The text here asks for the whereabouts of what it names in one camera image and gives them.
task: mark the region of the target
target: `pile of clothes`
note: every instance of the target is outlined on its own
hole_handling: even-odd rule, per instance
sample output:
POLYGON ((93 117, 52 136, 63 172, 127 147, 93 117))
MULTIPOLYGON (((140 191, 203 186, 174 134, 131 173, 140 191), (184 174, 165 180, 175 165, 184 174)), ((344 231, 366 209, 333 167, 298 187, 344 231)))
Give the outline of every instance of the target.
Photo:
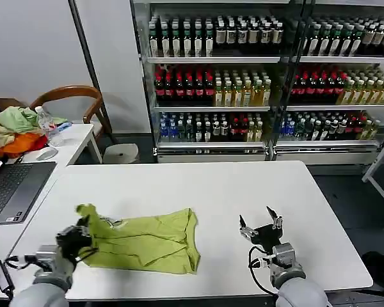
MULTIPOLYGON (((55 124, 65 119, 54 118, 55 124)), ((39 150, 47 138, 37 124, 37 114, 29 108, 8 107, 0 112, 0 157, 16 158, 24 152, 39 150)))

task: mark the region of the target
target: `laptop keyboard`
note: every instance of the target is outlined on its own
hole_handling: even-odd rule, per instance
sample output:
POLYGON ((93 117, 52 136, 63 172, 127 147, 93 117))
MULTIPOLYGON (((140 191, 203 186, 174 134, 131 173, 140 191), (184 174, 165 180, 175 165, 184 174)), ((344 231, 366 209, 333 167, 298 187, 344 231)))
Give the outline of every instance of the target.
POLYGON ((30 171, 31 164, 12 164, 0 170, 0 213, 30 171))

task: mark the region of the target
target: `beverage refrigerator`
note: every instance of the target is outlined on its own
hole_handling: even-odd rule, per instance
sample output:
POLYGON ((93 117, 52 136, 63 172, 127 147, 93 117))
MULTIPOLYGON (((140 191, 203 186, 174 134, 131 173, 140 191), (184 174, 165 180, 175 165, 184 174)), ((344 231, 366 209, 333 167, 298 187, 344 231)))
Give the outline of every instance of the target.
POLYGON ((131 9, 158 162, 364 166, 381 150, 384 0, 131 9))

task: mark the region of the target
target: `white wall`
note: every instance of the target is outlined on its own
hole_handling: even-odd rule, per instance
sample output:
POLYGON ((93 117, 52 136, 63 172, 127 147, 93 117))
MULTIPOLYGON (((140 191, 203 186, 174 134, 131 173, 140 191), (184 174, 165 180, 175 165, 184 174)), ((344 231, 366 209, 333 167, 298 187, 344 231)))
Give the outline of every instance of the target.
MULTIPOLYGON (((115 132, 150 132, 133 27, 128 24, 131 13, 122 7, 129 4, 122 0, 115 8, 108 2, 89 1, 79 9, 84 11, 80 14, 111 124, 115 132), (110 20, 112 15, 118 20, 110 20)), ((92 82, 68 1, 0 0, 0 97, 30 104, 42 93, 69 84, 92 82)), ((53 102, 48 109, 79 120, 90 102, 72 98, 53 102)))

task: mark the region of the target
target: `orange cloth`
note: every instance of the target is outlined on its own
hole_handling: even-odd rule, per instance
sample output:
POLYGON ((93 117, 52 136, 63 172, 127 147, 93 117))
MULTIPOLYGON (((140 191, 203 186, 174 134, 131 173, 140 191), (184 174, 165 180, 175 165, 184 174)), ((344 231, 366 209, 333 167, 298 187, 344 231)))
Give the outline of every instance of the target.
POLYGON ((0 147, 0 157, 7 155, 9 158, 17 158, 23 152, 32 149, 41 137, 35 133, 16 134, 14 142, 0 147))

